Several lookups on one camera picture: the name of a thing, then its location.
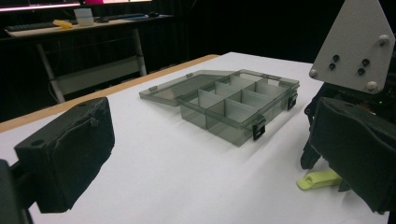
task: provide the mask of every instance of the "white table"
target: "white table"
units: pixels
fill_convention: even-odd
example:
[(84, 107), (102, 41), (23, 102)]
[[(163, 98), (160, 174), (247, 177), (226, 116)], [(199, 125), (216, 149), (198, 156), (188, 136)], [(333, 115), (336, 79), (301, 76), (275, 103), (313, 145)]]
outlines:
[[(70, 211), (40, 214), (34, 204), (34, 222), (387, 223), (388, 213), (373, 213), (353, 191), (296, 185), (308, 173), (300, 166), (309, 135), (304, 109), (321, 86), (308, 75), (311, 65), (231, 52), (108, 95), (112, 155)], [(203, 69), (300, 80), (297, 105), (271, 121), (258, 141), (236, 147), (182, 119), (178, 107), (139, 98), (151, 86)], [(57, 116), (0, 133), (0, 158), (15, 162), (13, 148)], [(312, 171), (325, 169), (319, 160)]]

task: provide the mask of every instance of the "wooden table edge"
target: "wooden table edge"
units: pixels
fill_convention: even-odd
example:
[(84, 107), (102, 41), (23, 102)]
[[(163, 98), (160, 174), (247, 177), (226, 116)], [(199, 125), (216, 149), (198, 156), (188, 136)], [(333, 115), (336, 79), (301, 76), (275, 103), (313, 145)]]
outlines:
[(181, 69), (184, 69), (184, 68), (187, 68), (187, 67), (191, 67), (191, 66), (196, 65), (198, 63), (203, 63), (205, 61), (208, 61), (208, 60), (211, 60), (211, 59), (214, 59), (214, 58), (217, 58), (217, 57), (219, 57), (219, 55), (209, 54), (209, 55), (206, 55), (206, 56), (201, 57), (201, 58), (197, 58), (197, 59), (185, 62), (185, 63), (181, 63), (181, 64), (178, 64), (178, 65), (163, 69), (161, 71), (152, 73), (152, 74), (144, 76), (144, 77), (135, 78), (135, 79), (123, 82), (123, 83), (121, 83), (119, 85), (116, 85), (116, 86), (113, 86), (113, 87), (110, 87), (110, 88), (106, 88), (106, 89), (103, 89), (103, 90), (100, 90), (100, 91), (96, 91), (96, 92), (93, 92), (93, 93), (78, 97), (76, 99), (73, 99), (73, 100), (70, 100), (70, 101), (66, 101), (66, 102), (58, 104), (58, 105), (54, 105), (54, 106), (51, 106), (51, 107), (48, 107), (48, 108), (37, 110), (37, 111), (35, 111), (33, 113), (30, 113), (30, 114), (27, 114), (27, 115), (24, 115), (24, 116), (15, 118), (15, 119), (10, 119), (10, 120), (1, 122), (0, 123), (0, 133), (6, 132), (8, 130), (11, 130), (11, 129), (14, 129), (14, 128), (17, 128), (17, 127), (20, 127), (22, 125), (31, 123), (31, 122), (39, 120), (39, 119), (46, 118), (48, 116), (63, 112), (63, 111), (65, 111), (67, 109), (70, 109), (71, 107), (73, 107), (74, 105), (77, 105), (79, 103), (82, 103), (82, 102), (85, 102), (85, 101), (88, 101), (88, 100), (91, 100), (91, 99), (94, 99), (94, 98), (98, 98), (98, 97), (108, 96), (109, 94), (115, 93), (117, 91), (122, 91), (122, 90), (125, 90), (125, 89), (128, 89), (128, 88), (131, 88), (132, 86), (135, 86), (135, 85), (150, 81), (150, 80), (152, 80), (154, 78), (162, 77), (162, 76), (174, 73), (176, 71), (179, 71)]

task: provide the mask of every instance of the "yellow-green plastic piece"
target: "yellow-green plastic piece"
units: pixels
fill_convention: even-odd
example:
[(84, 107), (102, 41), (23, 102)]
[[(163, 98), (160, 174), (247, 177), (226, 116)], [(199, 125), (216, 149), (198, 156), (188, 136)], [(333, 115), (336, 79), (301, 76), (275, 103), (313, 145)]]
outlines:
[(61, 29), (71, 29), (73, 28), (73, 24), (68, 21), (60, 21), (60, 20), (54, 20), (52, 22), (54, 25), (58, 25), (61, 27)]
[(331, 185), (339, 185), (343, 179), (334, 170), (319, 171), (307, 174), (304, 178), (297, 180), (300, 189), (316, 189)]

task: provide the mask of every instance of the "white mounting plate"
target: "white mounting plate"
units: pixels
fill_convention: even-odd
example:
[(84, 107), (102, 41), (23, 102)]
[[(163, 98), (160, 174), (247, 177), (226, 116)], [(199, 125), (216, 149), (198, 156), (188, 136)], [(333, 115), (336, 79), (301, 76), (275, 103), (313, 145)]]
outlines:
[(377, 0), (346, 0), (309, 76), (356, 91), (379, 93), (394, 44), (395, 36)]

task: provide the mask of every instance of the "box lid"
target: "box lid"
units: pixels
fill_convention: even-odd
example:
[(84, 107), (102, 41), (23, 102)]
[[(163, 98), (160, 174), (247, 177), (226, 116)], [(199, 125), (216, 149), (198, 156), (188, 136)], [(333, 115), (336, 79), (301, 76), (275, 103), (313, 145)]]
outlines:
[(200, 89), (235, 71), (199, 70), (139, 92), (140, 98), (164, 105), (178, 106), (177, 97)]

